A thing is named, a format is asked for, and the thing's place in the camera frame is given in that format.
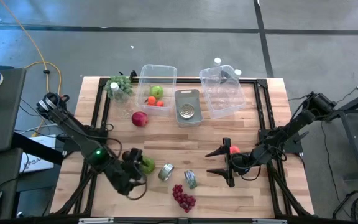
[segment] clear plastic bin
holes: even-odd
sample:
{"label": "clear plastic bin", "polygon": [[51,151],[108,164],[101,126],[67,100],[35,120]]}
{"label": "clear plastic bin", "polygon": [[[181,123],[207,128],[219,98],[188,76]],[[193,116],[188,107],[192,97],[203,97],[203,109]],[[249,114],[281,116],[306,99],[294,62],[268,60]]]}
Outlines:
{"label": "clear plastic bin", "polygon": [[[164,65],[144,65],[140,73],[139,84],[136,91],[136,106],[148,115],[169,116],[175,104],[175,85],[178,71],[175,67]],[[149,106],[145,102],[150,96],[153,86],[161,86],[163,106]]]}
{"label": "clear plastic bin", "polygon": [[206,81],[211,76],[210,68],[200,71],[199,74],[211,119],[233,115],[235,111],[246,107],[246,99],[241,85],[238,80],[233,78],[235,77],[234,69],[230,65],[220,66],[220,69],[222,74],[227,74],[232,78],[226,78],[223,75],[219,85],[213,87],[213,91],[210,90],[211,87],[206,86],[208,83]]}

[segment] wooden table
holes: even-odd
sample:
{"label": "wooden table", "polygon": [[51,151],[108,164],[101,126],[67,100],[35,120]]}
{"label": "wooden table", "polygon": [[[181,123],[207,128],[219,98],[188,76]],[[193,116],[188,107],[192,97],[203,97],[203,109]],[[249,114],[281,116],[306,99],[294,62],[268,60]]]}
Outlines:
{"label": "wooden table", "polygon": [[[90,124],[100,77],[84,77],[80,97],[78,99],[75,117],[83,124]],[[277,126],[289,122],[291,111],[288,104],[284,81],[281,78],[268,80],[272,108]],[[262,166],[260,177],[255,181],[244,181],[236,176],[236,186],[229,188],[226,181],[206,169],[225,167],[223,156],[205,157],[207,153],[217,149],[222,143],[222,137],[230,137],[232,144],[241,151],[251,151],[258,141],[257,131],[260,129],[256,110],[255,94],[252,85],[243,84],[247,106],[237,111],[235,115],[211,120],[202,94],[200,102],[204,121],[198,127],[179,128],[175,112],[170,117],[149,116],[146,127],[138,128],[130,119],[119,119],[116,109],[109,110],[108,123],[114,125],[114,131],[109,135],[119,139],[124,150],[138,147],[144,150],[144,155],[155,159],[156,169],[148,178],[149,190],[138,200],[131,201],[117,194],[104,174],[100,174],[96,184],[92,216],[112,217],[211,217],[211,218],[271,218],[273,217],[272,199],[270,196],[267,170]],[[202,93],[199,83],[177,83],[177,90],[196,88]],[[102,115],[104,97],[101,100],[99,117]],[[117,144],[109,141],[109,147],[117,149]],[[175,171],[167,182],[162,182],[157,175],[160,168],[169,162],[175,166]],[[83,158],[79,152],[65,159],[60,171],[51,212],[57,211],[68,200],[76,189],[80,179]],[[288,155],[284,162],[285,176],[289,189],[307,211],[313,213],[313,207],[308,190],[305,172],[300,159]],[[191,169],[196,175],[198,187],[190,190],[185,184],[184,171]],[[251,179],[256,176],[258,168],[252,168],[246,175]],[[172,197],[172,187],[183,184],[185,192],[195,195],[196,207],[190,213],[185,213]],[[136,187],[132,197],[143,192],[143,187]],[[281,190],[278,190],[280,208],[283,212]]]}

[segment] concrete floor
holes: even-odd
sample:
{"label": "concrete floor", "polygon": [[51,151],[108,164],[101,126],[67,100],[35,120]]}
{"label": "concrete floor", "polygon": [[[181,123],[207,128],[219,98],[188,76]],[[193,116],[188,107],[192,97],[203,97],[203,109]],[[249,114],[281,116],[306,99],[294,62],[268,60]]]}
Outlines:
{"label": "concrete floor", "polygon": [[[358,30],[358,0],[259,0],[266,29]],[[252,0],[10,0],[7,4],[24,24],[95,27],[189,27],[257,29]],[[0,24],[14,20],[0,4]],[[259,34],[161,32],[29,32],[45,59],[63,73],[62,93],[70,95],[75,110],[85,75],[129,74],[148,63],[172,65],[178,75],[197,76],[215,57],[243,71],[243,77],[265,78]],[[288,97],[310,91],[340,100],[358,85],[358,35],[267,35],[274,77],[284,78]],[[21,31],[0,30],[0,65],[24,67],[39,56]],[[23,99],[32,105],[46,92],[42,66],[28,70]],[[50,89],[57,91],[58,77],[51,74]],[[358,95],[354,92],[340,105]],[[294,110],[300,101],[290,102]],[[19,111],[17,129],[29,129],[40,120]],[[358,170],[342,124],[324,124],[331,165],[339,197],[358,189],[358,181],[345,184],[342,176]],[[329,174],[320,123],[305,128],[302,140],[306,176],[315,213],[329,218],[338,205]],[[27,215],[40,215],[44,198],[29,193],[21,199]],[[33,201],[36,206],[23,206]],[[345,214],[341,219],[349,219]]]}

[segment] small orange fruit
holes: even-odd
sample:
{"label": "small orange fruit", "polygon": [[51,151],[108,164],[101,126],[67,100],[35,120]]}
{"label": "small orange fruit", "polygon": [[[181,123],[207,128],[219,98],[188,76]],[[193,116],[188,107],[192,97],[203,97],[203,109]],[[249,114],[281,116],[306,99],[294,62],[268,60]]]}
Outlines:
{"label": "small orange fruit", "polygon": [[156,101],[157,101],[157,99],[155,99],[154,96],[149,96],[149,99],[147,100],[147,102],[148,102],[147,104],[154,105]]}
{"label": "small orange fruit", "polygon": [[162,100],[158,100],[156,105],[157,106],[164,106],[164,102]]}

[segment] white paper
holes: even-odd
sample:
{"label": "white paper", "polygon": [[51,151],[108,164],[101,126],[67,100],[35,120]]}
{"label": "white paper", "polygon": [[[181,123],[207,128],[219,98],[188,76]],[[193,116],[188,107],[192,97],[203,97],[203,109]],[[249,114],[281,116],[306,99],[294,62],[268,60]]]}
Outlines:
{"label": "white paper", "polygon": [[[37,137],[30,137],[29,139],[36,141],[40,144],[43,144],[44,146],[51,147],[53,150],[55,150],[56,135],[51,134],[49,136],[52,138],[46,137],[46,136],[37,136]],[[24,172],[34,172],[34,171],[38,171],[38,170],[45,170],[45,169],[53,168],[53,163],[51,163],[51,162],[45,161],[43,159],[40,159],[40,158],[35,157],[30,154],[28,154],[28,156],[29,156],[29,161],[27,163],[27,166],[25,167]],[[26,153],[23,153],[22,154],[22,162],[21,162],[20,170],[19,170],[20,173],[23,172],[23,168],[24,168],[24,165],[26,162],[27,162],[27,156],[26,156]]]}

